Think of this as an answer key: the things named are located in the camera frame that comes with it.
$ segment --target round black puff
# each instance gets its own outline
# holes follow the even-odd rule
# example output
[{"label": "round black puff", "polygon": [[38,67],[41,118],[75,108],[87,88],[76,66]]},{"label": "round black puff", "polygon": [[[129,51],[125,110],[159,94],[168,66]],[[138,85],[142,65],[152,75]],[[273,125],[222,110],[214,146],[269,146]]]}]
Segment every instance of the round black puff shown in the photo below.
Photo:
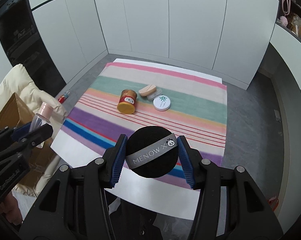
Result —
[{"label": "round black puff", "polygon": [[[144,149],[171,133],[171,131],[160,126],[146,126],[138,129],[128,139],[126,156]],[[174,147],[160,157],[132,169],[132,171],[144,178],[158,178],[170,172],[175,167],[177,159],[178,148]]]}]

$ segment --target clear bottle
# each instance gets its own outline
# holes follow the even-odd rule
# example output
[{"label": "clear bottle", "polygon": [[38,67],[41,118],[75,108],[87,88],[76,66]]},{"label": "clear bottle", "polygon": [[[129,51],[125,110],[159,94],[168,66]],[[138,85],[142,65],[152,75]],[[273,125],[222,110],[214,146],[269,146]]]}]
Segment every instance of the clear bottle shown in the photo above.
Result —
[{"label": "clear bottle", "polygon": [[[53,110],[54,110],[54,108],[52,108],[52,106],[43,102],[39,109],[39,113],[35,114],[33,117],[33,120],[30,124],[29,131],[31,132],[46,123],[50,124],[49,119],[52,116]],[[37,145],[36,147],[43,148],[43,146],[44,146],[44,142]]]}]

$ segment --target green stripe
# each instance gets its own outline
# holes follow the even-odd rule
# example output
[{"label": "green stripe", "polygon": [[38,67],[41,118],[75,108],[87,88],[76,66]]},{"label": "green stripe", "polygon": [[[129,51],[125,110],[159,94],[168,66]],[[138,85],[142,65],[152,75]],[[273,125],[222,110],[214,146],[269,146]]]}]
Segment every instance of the green stripe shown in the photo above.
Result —
[{"label": "green stripe", "polygon": [[[91,85],[91,88],[120,96],[124,89],[131,89],[135,92],[138,92],[147,85],[148,84],[140,84],[117,78],[98,76],[95,82]],[[226,105],[169,89],[162,90],[163,94],[168,96],[171,100],[170,109],[197,116],[199,118],[226,124]],[[138,95],[138,101],[153,104],[152,101],[147,100],[147,98],[142,98],[140,95]]]}]

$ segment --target brown canister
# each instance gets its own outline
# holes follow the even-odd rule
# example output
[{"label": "brown canister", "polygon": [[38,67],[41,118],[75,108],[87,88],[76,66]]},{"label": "brown canister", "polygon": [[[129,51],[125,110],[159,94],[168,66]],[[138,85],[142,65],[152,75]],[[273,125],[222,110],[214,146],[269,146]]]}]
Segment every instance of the brown canister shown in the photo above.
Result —
[{"label": "brown canister", "polygon": [[117,105],[118,111],[123,114],[133,114],[135,112],[136,99],[137,94],[135,91],[130,89],[123,90]]}]

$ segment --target blue ridged pad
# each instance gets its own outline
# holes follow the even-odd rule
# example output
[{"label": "blue ridged pad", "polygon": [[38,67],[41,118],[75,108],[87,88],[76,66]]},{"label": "blue ridged pad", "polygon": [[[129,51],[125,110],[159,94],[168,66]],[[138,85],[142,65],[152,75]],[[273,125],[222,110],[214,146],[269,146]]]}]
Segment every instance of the blue ridged pad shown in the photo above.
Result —
[{"label": "blue ridged pad", "polygon": [[121,142],[117,155],[115,157],[115,161],[111,170],[111,179],[109,181],[109,184],[112,187],[115,187],[115,184],[119,181],[119,177],[123,169],[123,165],[126,157],[127,140],[128,137],[125,135],[124,139]]},{"label": "blue ridged pad", "polygon": [[186,182],[190,185],[191,188],[193,188],[195,185],[193,165],[191,164],[191,161],[188,157],[183,142],[179,137],[177,138],[177,144],[178,144],[178,157],[182,165]]}]

